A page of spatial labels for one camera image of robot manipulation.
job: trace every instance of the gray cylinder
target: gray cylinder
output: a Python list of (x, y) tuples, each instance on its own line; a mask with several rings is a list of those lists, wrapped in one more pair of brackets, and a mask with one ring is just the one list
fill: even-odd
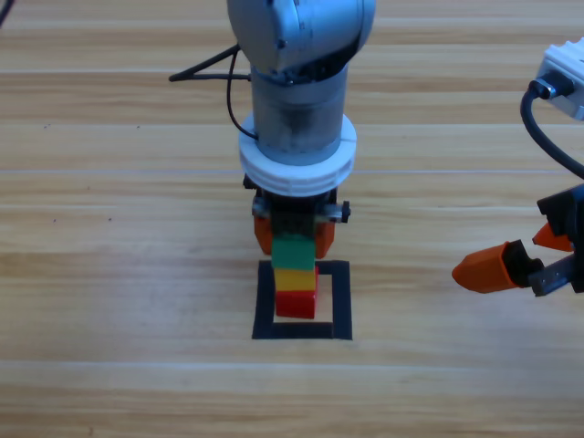
[(296, 166), (323, 162), (335, 153), (340, 145), (347, 71), (345, 67), (321, 82), (288, 85), (252, 68), (259, 150), (275, 162)]

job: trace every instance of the black square outline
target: black square outline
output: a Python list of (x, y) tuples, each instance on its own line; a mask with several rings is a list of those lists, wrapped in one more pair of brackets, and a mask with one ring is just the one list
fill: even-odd
[(353, 340), (350, 311), (350, 266), (340, 260), (317, 262), (318, 274), (332, 276), (332, 322), (274, 322), (276, 289), (269, 261), (259, 262), (252, 339)]

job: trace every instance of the green block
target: green block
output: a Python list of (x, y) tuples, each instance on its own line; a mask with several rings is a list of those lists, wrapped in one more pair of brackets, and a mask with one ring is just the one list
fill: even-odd
[(301, 235), (275, 236), (272, 242), (272, 267), (312, 271), (316, 252), (314, 239)]

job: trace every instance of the wood grain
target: wood grain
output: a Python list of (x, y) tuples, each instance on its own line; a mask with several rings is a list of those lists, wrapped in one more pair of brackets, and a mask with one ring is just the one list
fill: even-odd
[[(584, 300), (450, 274), (505, 240), (560, 257), (531, 244), (536, 200), (578, 180), (518, 103), (584, 4), (378, 3), (350, 71), (354, 214), (329, 255), (351, 262), (355, 339), (331, 342), (250, 339), (262, 256), (224, 84), (167, 83), (233, 43), (225, 3), (18, 1), (0, 30), (0, 437), (584, 437)], [(234, 102), (243, 118), (248, 84)], [(582, 126), (537, 119), (584, 159)]]

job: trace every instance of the black cable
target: black cable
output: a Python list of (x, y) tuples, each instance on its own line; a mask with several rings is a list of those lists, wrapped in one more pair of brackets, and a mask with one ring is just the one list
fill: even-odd
[(199, 71), (203, 71), (206, 68), (209, 68), (210, 66), (215, 65), (219, 61), (223, 61), (224, 59), (228, 59), (229, 57), (232, 57), (235, 53), (237, 53), (239, 51), (239, 48), (240, 47), (238, 44), (236, 44), (233, 47), (229, 47), (227, 50), (224, 50), (223, 52), (221, 52), (218, 55), (215, 55), (214, 57), (210, 57), (209, 59), (202, 62), (201, 64), (197, 64), (194, 67), (187, 68), (185, 71), (182, 71), (180, 73), (176, 73), (176, 74), (170, 76), (168, 80), (170, 80), (171, 82), (178, 82), (181, 80), (189, 80), (194, 74), (198, 73)]
[[(560, 92), (559, 95), (565, 95), (566, 92)], [(538, 127), (537, 122), (533, 116), (533, 102), (535, 99), (545, 97), (545, 90), (541, 84), (532, 82), (521, 100), (521, 118), (526, 126), (527, 132), (531, 138), (539, 145), (544, 152), (553, 158), (563, 167), (574, 173), (576, 176), (584, 179), (584, 166), (574, 160), (572, 157), (563, 152), (548, 136)]]
[(10, 10), (12, 6), (14, 6), (16, 0), (5, 0), (4, 6), (2, 6), (2, 10), (0, 10), (0, 27), (4, 24), (8, 14), (10, 14)]
[(234, 123), (235, 127), (238, 128), (247, 137), (250, 137), (254, 140), (257, 140), (257, 135), (252, 134), (248, 130), (245, 130), (239, 123), (237, 123), (237, 120), (235, 119), (234, 111), (231, 108), (231, 83), (232, 83), (232, 79), (233, 79), (233, 75), (234, 75), (235, 62), (237, 60), (237, 52), (238, 51), (239, 50), (237, 50), (234, 53), (234, 55), (231, 59), (231, 67), (229, 68), (229, 79), (227, 80), (227, 110), (229, 111), (229, 117), (231, 118), (231, 121)]
[[(209, 80), (209, 79), (224, 79), (224, 80), (228, 80), (229, 79), (229, 75), (224, 75), (224, 74), (194, 75), (194, 76), (191, 76), (190, 78), (179, 79), (179, 80)], [(252, 81), (252, 75), (233, 75), (231, 77), (231, 79), (233, 79), (233, 80), (246, 80), (248, 82), (251, 82)]]

